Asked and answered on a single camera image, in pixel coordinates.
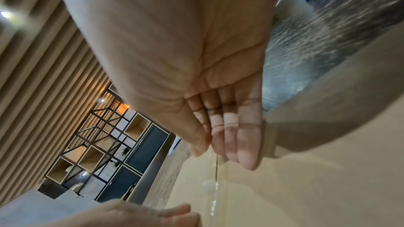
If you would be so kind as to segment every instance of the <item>ceiling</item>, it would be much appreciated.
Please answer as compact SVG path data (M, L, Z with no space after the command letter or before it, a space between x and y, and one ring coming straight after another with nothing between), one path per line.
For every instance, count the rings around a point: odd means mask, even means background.
M0 0L0 9L3 205L43 181L109 79L62 0Z

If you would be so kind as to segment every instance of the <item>skin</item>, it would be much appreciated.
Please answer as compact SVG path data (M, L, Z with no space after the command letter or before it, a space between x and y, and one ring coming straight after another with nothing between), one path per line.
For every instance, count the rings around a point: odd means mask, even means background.
M190 145L256 167L276 0L64 0L125 101Z
M199 214L190 213L189 204L153 210L126 201L111 200L43 227L197 227Z

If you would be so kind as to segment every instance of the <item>ceiling light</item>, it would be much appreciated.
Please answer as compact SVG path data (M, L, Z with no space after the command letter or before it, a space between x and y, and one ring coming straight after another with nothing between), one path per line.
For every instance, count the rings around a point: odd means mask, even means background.
M6 19L11 19L11 17L13 16L13 14L9 11L0 11L0 15L3 16Z

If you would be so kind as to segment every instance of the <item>light fixture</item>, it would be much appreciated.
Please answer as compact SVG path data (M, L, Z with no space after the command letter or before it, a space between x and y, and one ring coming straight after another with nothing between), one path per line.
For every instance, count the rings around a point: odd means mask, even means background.
M11 17L13 16L13 14L9 11L0 11L0 15L3 16L6 19L11 19Z

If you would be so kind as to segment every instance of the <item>wooden slat ceiling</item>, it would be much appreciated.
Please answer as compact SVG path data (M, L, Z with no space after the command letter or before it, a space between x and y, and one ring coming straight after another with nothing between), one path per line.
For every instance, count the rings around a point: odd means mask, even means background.
M0 0L0 205L43 180L109 79L62 0Z

